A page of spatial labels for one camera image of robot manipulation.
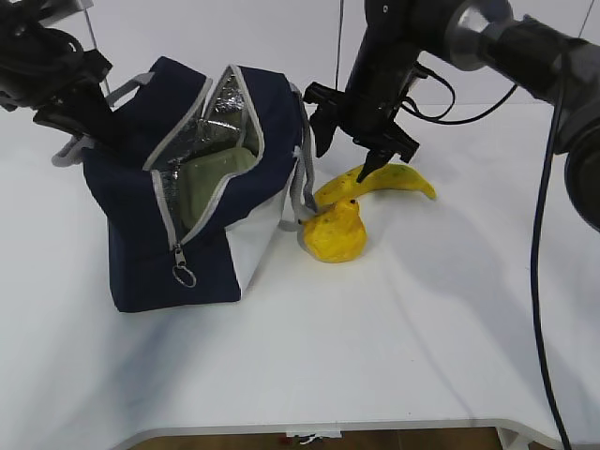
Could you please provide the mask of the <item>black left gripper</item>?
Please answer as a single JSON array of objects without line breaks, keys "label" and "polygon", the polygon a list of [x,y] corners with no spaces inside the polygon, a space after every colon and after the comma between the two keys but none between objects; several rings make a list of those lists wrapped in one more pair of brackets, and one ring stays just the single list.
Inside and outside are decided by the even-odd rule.
[{"label": "black left gripper", "polygon": [[123,129],[100,88],[112,67],[64,31],[37,22],[1,24],[1,107],[29,108],[38,125],[117,145]]}]

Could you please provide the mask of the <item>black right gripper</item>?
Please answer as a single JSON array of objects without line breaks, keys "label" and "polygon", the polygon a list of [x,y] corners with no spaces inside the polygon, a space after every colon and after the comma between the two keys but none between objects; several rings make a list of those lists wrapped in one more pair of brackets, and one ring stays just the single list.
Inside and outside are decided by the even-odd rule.
[{"label": "black right gripper", "polygon": [[411,161],[420,143],[397,124],[396,117],[415,71],[414,60],[399,65],[361,63],[354,66],[343,91],[312,82],[305,90],[304,101],[316,107],[309,118],[316,157],[325,155],[335,132],[341,130],[367,149],[356,178],[358,184],[394,156],[403,162]]}]

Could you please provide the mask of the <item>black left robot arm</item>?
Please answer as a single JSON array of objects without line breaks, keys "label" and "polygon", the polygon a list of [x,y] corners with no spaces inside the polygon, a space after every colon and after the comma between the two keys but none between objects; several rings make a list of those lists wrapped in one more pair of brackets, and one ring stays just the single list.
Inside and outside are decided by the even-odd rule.
[{"label": "black left robot arm", "polygon": [[52,24],[83,1],[1,3],[1,108],[35,112],[41,126],[115,146],[123,137],[100,85],[113,65]]}]

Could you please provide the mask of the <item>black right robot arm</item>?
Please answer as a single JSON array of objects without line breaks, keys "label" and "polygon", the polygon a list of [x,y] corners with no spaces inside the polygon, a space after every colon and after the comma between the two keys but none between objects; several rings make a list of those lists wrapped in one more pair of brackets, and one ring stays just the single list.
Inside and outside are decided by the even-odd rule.
[{"label": "black right robot arm", "polygon": [[571,203],[599,224],[599,48],[532,17],[516,19],[506,1],[367,1],[367,28],[343,90],[311,84],[309,123],[318,155],[337,130],[367,149],[366,172],[393,156],[409,161],[418,144],[395,121],[430,53],[464,71],[492,68],[560,114],[552,151],[566,155]]}]

